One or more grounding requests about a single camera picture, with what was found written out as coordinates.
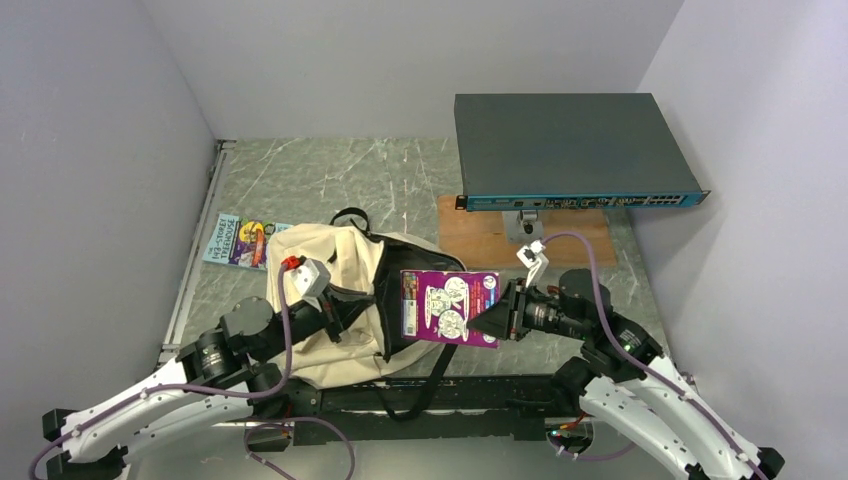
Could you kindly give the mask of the black base frame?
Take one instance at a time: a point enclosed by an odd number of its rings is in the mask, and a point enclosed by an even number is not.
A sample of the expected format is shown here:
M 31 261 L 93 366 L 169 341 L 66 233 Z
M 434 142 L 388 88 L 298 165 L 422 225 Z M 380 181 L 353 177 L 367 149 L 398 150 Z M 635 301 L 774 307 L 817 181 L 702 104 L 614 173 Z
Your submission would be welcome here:
M 555 390 L 548 375 L 446 377 L 428 406 L 414 419 L 391 418 L 412 409 L 424 391 L 422 378 L 388 378 L 322 389 L 291 380 L 282 392 L 251 406 L 249 421 L 285 424 L 282 439 L 264 433 L 254 440 L 263 451 L 284 443 L 318 446 L 338 441 L 316 417 L 332 423 L 350 441 L 473 439 L 505 437 L 544 441 L 561 426 L 583 432 L 576 398 Z

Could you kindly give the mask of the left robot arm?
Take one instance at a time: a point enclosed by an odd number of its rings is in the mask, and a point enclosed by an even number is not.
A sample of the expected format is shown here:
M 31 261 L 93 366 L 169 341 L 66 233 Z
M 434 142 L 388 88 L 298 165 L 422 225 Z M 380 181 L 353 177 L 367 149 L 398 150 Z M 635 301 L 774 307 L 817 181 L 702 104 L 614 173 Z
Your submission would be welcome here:
M 328 287 L 316 304 L 300 300 L 277 311 L 263 298 L 240 300 L 215 327 L 149 377 L 93 407 L 54 409 L 42 417 L 49 479 L 116 479 L 141 453 L 220 422 L 280 417 L 295 344 L 319 332 L 338 341 L 374 305 L 374 296 Z

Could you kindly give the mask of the light blue book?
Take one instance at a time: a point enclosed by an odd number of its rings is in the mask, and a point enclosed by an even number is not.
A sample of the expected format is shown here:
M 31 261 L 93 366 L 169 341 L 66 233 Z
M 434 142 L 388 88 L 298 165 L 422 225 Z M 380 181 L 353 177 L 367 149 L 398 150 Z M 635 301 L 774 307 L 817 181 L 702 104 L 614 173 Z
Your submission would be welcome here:
M 202 260 L 212 264 L 265 271 L 270 238 L 290 227 L 290 224 L 221 213 L 203 251 Z

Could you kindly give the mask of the purple treehouse book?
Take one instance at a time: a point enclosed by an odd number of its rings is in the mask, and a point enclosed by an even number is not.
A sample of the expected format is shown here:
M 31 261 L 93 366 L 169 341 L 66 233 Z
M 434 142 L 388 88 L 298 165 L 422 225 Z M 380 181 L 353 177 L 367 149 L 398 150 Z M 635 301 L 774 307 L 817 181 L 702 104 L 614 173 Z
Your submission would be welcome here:
M 401 333 L 410 340 L 496 349 L 494 336 L 468 323 L 494 306 L 500 294 L 497 272 L 404 270 Z

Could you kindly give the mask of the aluminium rail frame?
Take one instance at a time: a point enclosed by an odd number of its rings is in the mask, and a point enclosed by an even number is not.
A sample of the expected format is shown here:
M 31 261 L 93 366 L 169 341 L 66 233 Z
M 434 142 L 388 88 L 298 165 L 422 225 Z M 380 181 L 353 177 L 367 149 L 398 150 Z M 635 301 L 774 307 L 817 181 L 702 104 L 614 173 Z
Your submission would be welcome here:
M 266 290 L 266 276 L 202 259 L 221 213 L 286 224 L 324 221 L 357 203 L 378 225 L 436 237 L 436 198 L 460 189 L 456 142 L 436 139 L 222 140 L 162 348 L 210 327 L 236 300 Z

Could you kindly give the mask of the dark network switch box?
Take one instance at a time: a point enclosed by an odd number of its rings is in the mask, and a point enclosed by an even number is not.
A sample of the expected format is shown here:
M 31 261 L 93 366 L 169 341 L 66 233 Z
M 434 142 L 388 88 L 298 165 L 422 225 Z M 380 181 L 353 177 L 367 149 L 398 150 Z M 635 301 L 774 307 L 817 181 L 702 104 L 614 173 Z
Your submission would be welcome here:
M 701 187 L 650 93 L 458 94 L 468 212 L 690 208 Z

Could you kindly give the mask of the beige canvas backpack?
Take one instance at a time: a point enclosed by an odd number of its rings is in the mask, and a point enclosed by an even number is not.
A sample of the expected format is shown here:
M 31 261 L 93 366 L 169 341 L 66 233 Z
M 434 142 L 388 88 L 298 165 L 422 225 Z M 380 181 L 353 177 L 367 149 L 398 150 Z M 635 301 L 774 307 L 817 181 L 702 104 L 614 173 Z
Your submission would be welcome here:
M 356 207 L 327 224 L 302 223 L 270 236 L 266 296 L 288 308 L 293 352 L 291 374 L 317 389 L 352 386 L 403 370 L 436 343 L 403 335 L 402 274 L 407 270 L 462 272 L 457 257 L 408 233 L 372 230 Z M 293 274 L 291 258 L 314 260 L 329 280 L 311 305 Z

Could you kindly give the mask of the metal switch stand bracket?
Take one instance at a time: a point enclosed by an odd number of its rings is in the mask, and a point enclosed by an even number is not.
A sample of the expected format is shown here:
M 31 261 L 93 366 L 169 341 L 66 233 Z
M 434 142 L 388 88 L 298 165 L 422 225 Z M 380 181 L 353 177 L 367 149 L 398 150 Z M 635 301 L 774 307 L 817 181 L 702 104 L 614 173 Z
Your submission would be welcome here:
M 537 210 L 503 211 L 501 215 L 509 243 L 525 245 L 544 237 L 543 223 Z

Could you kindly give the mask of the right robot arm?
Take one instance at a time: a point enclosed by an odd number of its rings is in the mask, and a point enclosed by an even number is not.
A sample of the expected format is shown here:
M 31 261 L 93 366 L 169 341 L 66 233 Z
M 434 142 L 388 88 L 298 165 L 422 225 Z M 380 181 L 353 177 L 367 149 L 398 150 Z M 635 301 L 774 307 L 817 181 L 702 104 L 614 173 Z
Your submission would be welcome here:
M 588 269 L 569 270 L 545 290 L 511 280 L 468 326 L 498 340 L 540 332 L 580 341 L 579 354 L 551 376 L 550 404 L 615 428 L 678 479 L 774 479 L 785 465 L 776 449 L 746 440 L 708 407 L 659 343 L 615 312 Z

